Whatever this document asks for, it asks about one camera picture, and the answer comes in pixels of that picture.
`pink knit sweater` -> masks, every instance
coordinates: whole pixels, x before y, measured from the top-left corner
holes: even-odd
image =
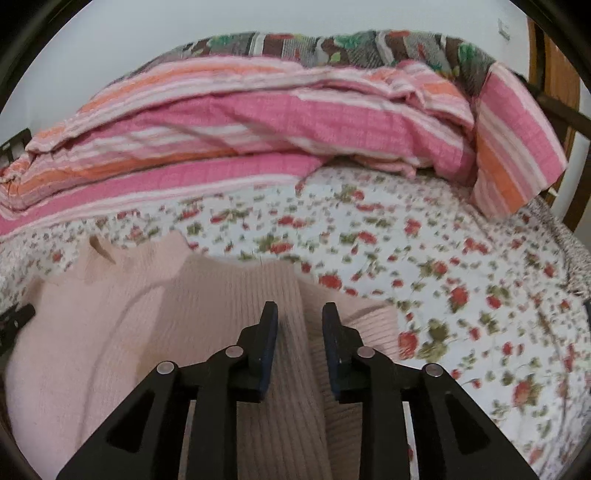
[[[124,250],[91,238],[68,272],[35,280],[5,374],[12,431],[43,479],[74,452],[155,365],[181,367],[234,344],[267,300],[280,325],[271,386],[238,408],[241,480],[357,478],[359,406],[328,385],[321,310],[335,301],[366,345],[397,359],[396,311],[298,279],[286,262],[245,266],[192,254],[173,232]]]

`floral bedsheet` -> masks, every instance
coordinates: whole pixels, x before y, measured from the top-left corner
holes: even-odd
[[[6,309],[34,274],[67,269],[89,234],[134,246],[181,231],[191,248],[282,258],[328,287],[398,306],[401,363],[442,364],[542,479],[558,477],[590,406],[590,335],[565,259],[527,208],[485,220],[467,191],[356,167],[293,186],[138,205],[0,245]]]

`pink striped blanket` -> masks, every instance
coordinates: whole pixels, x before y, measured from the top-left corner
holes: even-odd
[[[299,153],[183,162],[121,175],[56,193],[23,212],[0,206],[0,241],[31,228],[45,228],[139,205],[183,201],[267,185],[294,185],[326,159]]]
[[[0,213],[14,219],[57,192],[146,168],[293,151],[319,164],[351,155],[411,178],[432,167],[474,185],[473,201],[492,218],[515,212],[566,165],[545,116],[500,64],[472,109],[412,60],[359,70],[203,57],[108,86],[35,135],[2,173]]]

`metal screw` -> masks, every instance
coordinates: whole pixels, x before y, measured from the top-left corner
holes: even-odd
[[[174,363],[172,362],[160,362],[156,367],[156,371],[160,375],[168,375],[171,371],[174,370]]]
[[[226,355],[230,358],[238,358],[239,356],[242,356],[243,353],[244,350],[238,345],[232,345],[226,348]]]
[[[440,377],[443,375],[443,368],[441,368],[441,365],[427,364],[425,367],[425,372],[427,372],[432,377]]]
[[[375,350],[370,346],[360,346],[357,349],[357,355],[361,358],[372,358],[375,355]]]

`bedding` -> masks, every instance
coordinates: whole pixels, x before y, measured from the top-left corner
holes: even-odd
[[[458,57],[470,56],[462,47]],[[152,65],[37,134],[3,172],[0,204],[25,210],[141,168],[294,148],[359,155],[410,176],[433,166],[445,179],[475,183],[472,201],[489,218],[514,213],[555,182],[566,167],[561,146],[506,68],[490,65],[479,96],[465,98],[431,68],[422,44],[417,52],[421,61],[375,70],[236,56]]]
[[[2,243],[1,307],[17,301],[33,275],[67,270],[90,234],[132,248],[175,229],[203,254],[282,258],[325,287],[396,305],[402,363],[441,363],[536,473],[555,479],[589,409],[583,298],[539,213],[547,207],[493,222],[469,195],[430,176],[325,166],[290,186],[184,192],[88,212]]]

